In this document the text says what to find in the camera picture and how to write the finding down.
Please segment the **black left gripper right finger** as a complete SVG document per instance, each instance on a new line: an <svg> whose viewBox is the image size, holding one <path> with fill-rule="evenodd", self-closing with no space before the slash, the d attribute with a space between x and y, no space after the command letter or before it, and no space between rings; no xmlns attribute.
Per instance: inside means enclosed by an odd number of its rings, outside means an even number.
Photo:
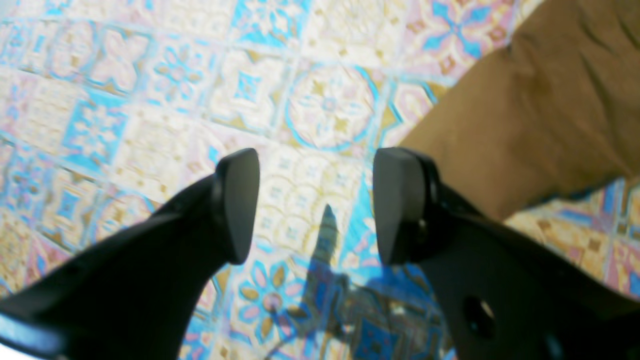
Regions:
<svg viewBox="0 0 640 360"><path fill-rule="evenodd" d="M380 148L372 202L382 264L427 278L460 360L637 360L639 303L480 214L434 161Z"/></svg>

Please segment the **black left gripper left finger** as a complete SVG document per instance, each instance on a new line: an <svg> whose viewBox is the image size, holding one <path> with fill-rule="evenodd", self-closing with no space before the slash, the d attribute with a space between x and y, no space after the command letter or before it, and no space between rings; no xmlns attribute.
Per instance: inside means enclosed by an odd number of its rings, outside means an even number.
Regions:
<svg viewBox="0 0 640 360"><path fill-rule="evenodd" d="M207 282L252 244L259 157L246 148L1 301L3 360L175 360Z"/></svg>

